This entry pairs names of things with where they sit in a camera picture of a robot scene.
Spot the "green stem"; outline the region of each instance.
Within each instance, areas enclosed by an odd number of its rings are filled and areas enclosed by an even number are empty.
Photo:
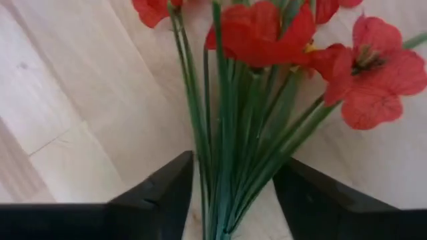
[[[286,29],[291,25],[295,16],[300,12],[300,8],[305,0],[292,0],[287,4],[283,14],[282,21],[282,35],[286,32]]]
[[[316,0],[310,0],[310,7],[312,8],[313,18],[316,19]]]
[[[294,122],[293,125],[291,125],[287,131],[283,134],[281,138],[276,140],[274,143],[274,146],[262,156],[262,159],[258,162],[258,164],[254,167],[254,169],[249,174],[249,178],[247,179],[245,185],[241,188],[242,193],[245,193],[244,196],[248,196],[250,189],[252,186],[254,186],[255,182],[260,178],[260,175],[262,174],[263,169],[266,168],[266,164],[269,163],[268,159],[272,159],[274,155],[280,150],[281,147],[290,139],[290,137],[304,124],[305,121],[307,121],[308,117],[313,115],[314,111],[322,104],[323,102],[323,95],[318,97],[314,103]],[[244,201],[245,197],[242,197],[241,195],[238,196],[239,203],[238,206],[235,208],[239,209],[237,211],[236,219],[239,219],[239,216],[242,214],[242,209],[245,209],[246,205],[248,204],[246,201]],[[233,231],[237,227],[237,223],[231,228],[230,231]]]
[[[213,25],[216,34],[217,43],[217,62],[218,72],[220,78],[220,105],[221,105],[221,119],[222,128],[222,158],[219,171],[219,186],[217,187],[217,197],[213,205],[218,206],[218,215],[214,216],[216,221],[216,232],[215,239],[219,239],[225,231],[226,223],[228,222],[227,217],[230,211],[231,201],[231,187],[230,177],[232,172],[233,163],[233,151],[234,151],[234,132],[233,132],[233,120],[232,111],[234,106],[234,98],[232,96],[232,83],[228,79],[228,69],[226,65],[226,58],[222,46],[222,32],[221,32],[221,5],[217,1],[212,2],[212,15]]]
[[[269,103],[269,97],[270,97],[270,95],[272,93],[272,90],[273,90],[273,87],[274,87],[274,83],[276,82],[278,73],[279,73],[279,66],[278,65],[273,65],[273,67],[270,70],[270,74],[269,74],[268,80],[267,80],[266,94],[265,94],[265,100],[264,100],[264,104],[266,106],[264,106],[264,112],[263,112],[263,115],[262,115],[262,117],[263,117],[262,127],[264,127],[265,122],[268,121],[268,118],[270,117],[271,107],[274,107],[274,104],[277,103],[277,99],[273,99],[272,100],[272,104],[268,105],[268,103]],[[281,90],[283,90],[283,89],[282,88],[279,89],[277,96],[280,95]]]
[[[316,128],[323,122],[323,120],[340,104],[336,103],[331,107],[322,107],[312,114],[312,117],[308,119],[307,123],[304,124],[301,131],[298,132],[296,137],[291,140],[290,144],[283,150],[276,153],[276,156],[272,157],[271,161],[265,166],[264,170],[258,175],[257,181],[252,185],[253,187],[248,190],[248,194],[245,196],[243,207],[240,209],[236,221],[236,228],[243,216],[248,211],[251,204],[255,201],[256,197],[260,194],[261,190],[265,187],[268,181],[279,171],[280,167],[290,159],[290,157],[298,150],[302,143],[316,130]]]
[[[289,83],[290,78],[292,77],[293,73],[289,72],[288,76],[286,77],[285,81],[280,85],[280,88],[278,92],[274,95],[274,98],[272,102],[268,105],[267,112],[266,112],[266,121],[268,121],[273,113],[273,110],[275,109],[276,105],[278,104],[279,98],[282,96],[282,93],[286,86]]]
[[[202,213],[202,225],[203,232],[206,231],[206,192],[205,185],[209,186],[207,183],[208,173],[207,168],[205,166],[206,160],[209,155],[205,151],[205,146],[203,146],[203,127],[201,124],[201,115],[199,111],[199,98],[197,94],[197,87],[195,86],[195,75],[193,72],[193,62],[191,51],[188,48],[187,37],[183,36],[185,51],[183,51],[183,45],[181,43],[181,38],[179,36],[179,29],[177,27],[176,18],[178,17],[178,21],[180,21],[180,14],[176,11],[175,7],[169,1],[167,4],[167,8],[169,14],[171,16],[172,26],[173,26],[173,36],[175,37],[175,44],[177,46],[179,61],[181,63],[181,70],[183,74],[183,79],[185,82],[185,90],[187,93],[187,104],[189,106],[191,124],[193,125],[193,134],[195,138],[195,145],[197,149],[197,156],[199,160],[199,174],[200,174],[200,185],[201,185],[201,213]],[[183,29],[183,33],[185,33],[185,28],[181,22],[181,29]]]
[[[289,0],[278,0],[275,2],[275,5],[278,7],[280,12],[282,12],[286,6],[288,6]]]
[[[233,201],[232,210],[230,211],[230,218],[228,221],[227,226],[234,224],[234,213],[237,210],[237,204],[236,199],[239,199],[242,193],[242,187],[244,184],[244,179],[247,177],[246,173],[248,172],[250,161],[248,159],[249,153],[247,151],[251,150],[251,147],[253,147],[253,137],[251,137],[251,133],[256,131],[254,129],[256,125],[256,105],[258,98],[260,96],[260,85],[261,85],[262,79],[261,75],[253,74],[252,75],[252,82],[250,86],[250,90],[248,93],[248,98],[246,99],[247,104],[245,106],[244,112],[243,112],[243,118],[241,122],[241,126],[244,127],[242,131],[243,135],[243,141],[242,141],[242,148],[241,148],[241,155],[238,159],[238,164],[235,165],[236,167],[236,195],[234,196],[235,201]]]
[[[203,48],[203,80],[205,89],[205,120],[209,151],[212,152],[211,132],[211,107],[210,107],[210,83],[209,83],[209,55],[207,49]]]
[[[420,33],[417,36],[405,41],[403,43],[403,48],[413,49],[419,46],[420,44],[424,43],[425,41],[427,41],[427,32]]]

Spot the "green leaf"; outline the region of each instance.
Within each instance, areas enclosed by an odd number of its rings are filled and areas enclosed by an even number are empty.
[[[277,152],[271,160],[266,163],[263,170],[257,174],[256,181],[250,184],[251,187],[248,189],[245,199],[243,200],[242,208],[238,212],[237,225],[268,181],[279,171],[283,164],[290,160],[290,157],[301,146],[301,144],[305,142],[305,140],[339,104],[340,102],[331,107],[320,107],[318,109],[317,107],[314,107],[317,105],[317,101],[315,101],[312,107],[308,110],[317,109],[317,111],[314,113],[311,112],[310,114],[303,114],[303,116],[311,117],[309,119],[305,119],[305,124],[303,124],[300,131],[292,137],[290,144],[283,151]]]
[[[420,33],[417,36],[405,41],[403,43],[403,48],[404,49],[413,49],[413,48],[419,46],[420,44],[424,43],[425,41],[427,41],[427,32]]]
[[[303,3],[303,0],[292,0],[288,3],[284,9],[284,12],[282,13],[282,34],[285,33],[286,29],[291,25],[295,16],[300,12],[300,8]]]
[[[310,0],[310,7],[312,8],[314,19],[316,19],[316,0]]]
[[[278,100],[272,103],[276,114],[272,117],[271,123],[266,129],[266,135],[272,136],[279,133],[288,125],[288,121],[294,108],[296,93],[298,91],[298,81],[301,76],[290,73],[284,83],[283,90],[278,94]]]
[[[209,54],[207,49],[203,48],[203,80],[205,89],[205,120],[206,120],[206,133],[209,150],[212,151],[212,133],[211,133],[211,103],[210,103],[210,83],[209,83]]]
[[[283,11],[286,6],[288,6],[290,0],[272,0],[272,3],[280,9],[280,11]]]
[[[185,34],[185,27],[183,26],[183,21],[179,11],[176,11],[173,4],[168,1],[167,8],[171,16],[172,26],[173,26],[173,36],[175,37],[175,43],[178,50],[179,61],[181,63],[183,80],[185,83],[185,90],[187,93],[187,104],[189,107],[191,124],[193,126],[193,134],[195,139],[195,145],[197,149],[197,156],[199,160],[199,174],[200,174],[200,185],[201,185],[201,212],[202,212],[202,225],[203,232],[206,231],[206,208],[207,201],[206,197],[209,195],[209,167],[207,166],[207,161],[210,158],[210,154],[207,152],[206,145],[206,136],[203,132],[203,124],[200,109],[200,98],[197,87],[197,80],[195,79],[195,70],[192,60],[192,54],[189,50],[189,44],[187,36]],[[177,26],[177,20],[181,25],[181,29]]]
[[[218,205],[218,214],[214,215],[216,221],[216,230],[212,232],[211,237],[219,239],[224,232],[224,228],[229,221],[229,212],[231,210],[231,174],[233,166],[233,158],[235,157],[234,151],[236,134],[233,128],[236,120],[234,119],[234,111],[237,97],[233,94],[232,82],[228,78],[227,61],[223,51],[222,45],[222,32],[221,32],[221,5],[217,1],[212,2],[212,15],[213,26],[216,34],[217,43],[217,63],[218,63],[218,76],[220,79],[220,121],[222,128],[218,131],[222,132],[222,152],[220,162],[218,163],[218,181],[217,197],[214,205]]]

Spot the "wood grain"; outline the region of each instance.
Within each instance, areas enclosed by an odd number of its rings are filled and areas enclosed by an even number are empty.
[[[8,9],[0,5],[0,116],[28,154],[79,117]]]
[[[22,202],[45,187],[28,155],[0,119],[0,197]]]
[[[84,122],[33,154],[31,162],[57,202],[105,202],[126,190]]]
[[[183,11],[201,75],[209,2]],[[319,26],[316,45],[351,46],[363,12],[405,39],[427,31],[425,0],[364,0]],[[0,53],[0,202],[107,201],[192,148],[169,19],[148,29],[130,0],[0,0]],[[295,115],[325,88],[300,84]],[[296,157],[397,207],[427,207],[427,92],[403,101],[403,118],[373,131],[351,130],[337,109]],[[194,183],[187,240],[201,235]],[[236,238],[290,239],[272,185]]]

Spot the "flower center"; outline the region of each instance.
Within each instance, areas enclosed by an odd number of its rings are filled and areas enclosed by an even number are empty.
[[[372,51],[370,46],[363,46],[359,56],[354,59],[353,72],[359,74],[363,71],[371,71],[382,66],[385,62],[386,60],[381,58],[379,52]]]
[[[304,49],[304,53],[310,53],[315,50],[317,50],[317,47],[314,45],[314,40],[312,39],[309,43],[307,43],[306,48]]]

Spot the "bouquet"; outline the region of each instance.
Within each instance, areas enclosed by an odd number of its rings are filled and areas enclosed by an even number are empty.
[[[340,7],[361,2],[213,0],[200,81],[183,1],[133,0],[148,27],[166,17],[172,22],[199,161],[203,239],[231,239],[263,187],[332,111],[341,108],[351,128],[369,130],[397,120],[401,96],[426,88],[425,62],[412,49],[427,33],[403,41],[396,27],[361,15],[353,46],[316,49],[318,25]],[[216,54],[215,63],[209,54]],[[212,78],[213,64],[218,75]],[[315,72],[326,81],[326,91],[291,121],[300,82]],[[211,97],[211,81],[219,85],[217,98]]]

